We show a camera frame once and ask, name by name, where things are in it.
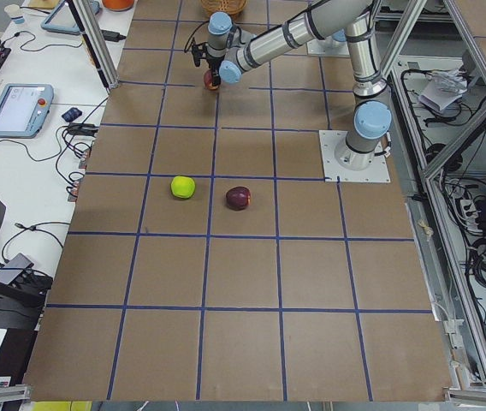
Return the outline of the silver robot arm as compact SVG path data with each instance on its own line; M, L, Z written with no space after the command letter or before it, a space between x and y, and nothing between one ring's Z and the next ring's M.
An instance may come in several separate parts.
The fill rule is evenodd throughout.
M242 29L227 13L218 11L208 21L208 39L190 46L193 63L207 63L204 83L216 88L222 83L239 82L244 73L313 39L325 40L343 32L353 70L355 109L353 126L336 146L335 159L348 170L365 170L392 122L372 8L371 1L316 1L258 35Z

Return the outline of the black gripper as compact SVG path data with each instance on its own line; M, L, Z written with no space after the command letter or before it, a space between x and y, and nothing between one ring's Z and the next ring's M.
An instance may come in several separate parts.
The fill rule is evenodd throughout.
M209 70L212 72L212 86L214 88L218 88L221 85L221 77L218 74L218 71L221 67L221 64L224 60L224 56L214 57L208 56L207 63L209 66Z

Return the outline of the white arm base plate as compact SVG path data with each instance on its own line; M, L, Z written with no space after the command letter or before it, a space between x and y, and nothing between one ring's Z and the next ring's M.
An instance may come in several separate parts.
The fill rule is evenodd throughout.
M326 182L390 183L387 158L390 135L385 134L375 150L360 154L352 152L346 142L345 130L320 130L319 146Z

